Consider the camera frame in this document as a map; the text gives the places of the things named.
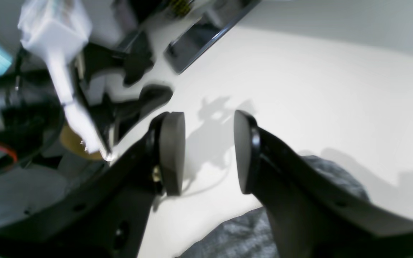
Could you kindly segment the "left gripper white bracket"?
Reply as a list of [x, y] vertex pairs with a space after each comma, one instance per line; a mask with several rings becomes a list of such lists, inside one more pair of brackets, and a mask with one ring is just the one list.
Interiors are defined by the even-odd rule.
[[115, 158], [107, 144], [118, 144], [128, 131], [166, 105], [174, 94], [171, 87], [157, 84], [144, 86], [138, 98], [124, 102], [113, 102], [105, 94], [101, 104], [92, 106], [91, 117], [73, 82], [73, 60], [82, 51], [83, 79], [87, 83], [100, 72], [120, 69], [124, 72], [123, 83], [131, 86], [154, 66], [145, 31], [130, 32], [114, 48], [87, 44], [92, 23], [80, 0], [26, 0], [18, 29], [24, 49], [47, 65], [67, 123], [82, 139], [84, 150], [89, 154], [99, 152], [105, 161]]

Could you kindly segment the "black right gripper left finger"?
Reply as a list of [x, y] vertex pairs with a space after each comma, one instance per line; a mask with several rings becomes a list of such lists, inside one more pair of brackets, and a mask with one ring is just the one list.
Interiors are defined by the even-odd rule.
[[102, 176], [0, 227], [1, 258], [136, 258], [156, 196], [182, 193], [185, 114], [164, 112]]

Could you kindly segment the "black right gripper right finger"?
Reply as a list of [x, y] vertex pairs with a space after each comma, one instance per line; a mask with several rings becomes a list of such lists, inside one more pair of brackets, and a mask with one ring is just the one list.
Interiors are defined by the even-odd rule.
[[354, 196], [234, 113], [240, 189], [264, 206], [281, 258], [413, 258], [413, 220]]

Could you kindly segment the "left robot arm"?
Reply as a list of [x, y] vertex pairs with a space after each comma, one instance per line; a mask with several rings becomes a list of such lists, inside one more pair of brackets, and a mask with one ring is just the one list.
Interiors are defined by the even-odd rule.
[[168, 86], [145, 86], [137, 98], [120, 102], [106, 92], [108, 76], [122, 76], [129, 87], [154, 66], [141, 23], [161, 5], [161, 0], [113, 1], [127, 35], [108, 48], [90, 42], [92, 22], [80, 0], [24, 3], [14, 70], [0, 75], [0, 173], [39, 156], [64, 125], [86, 153], [111, 161], [113, 145], [169, 102]]

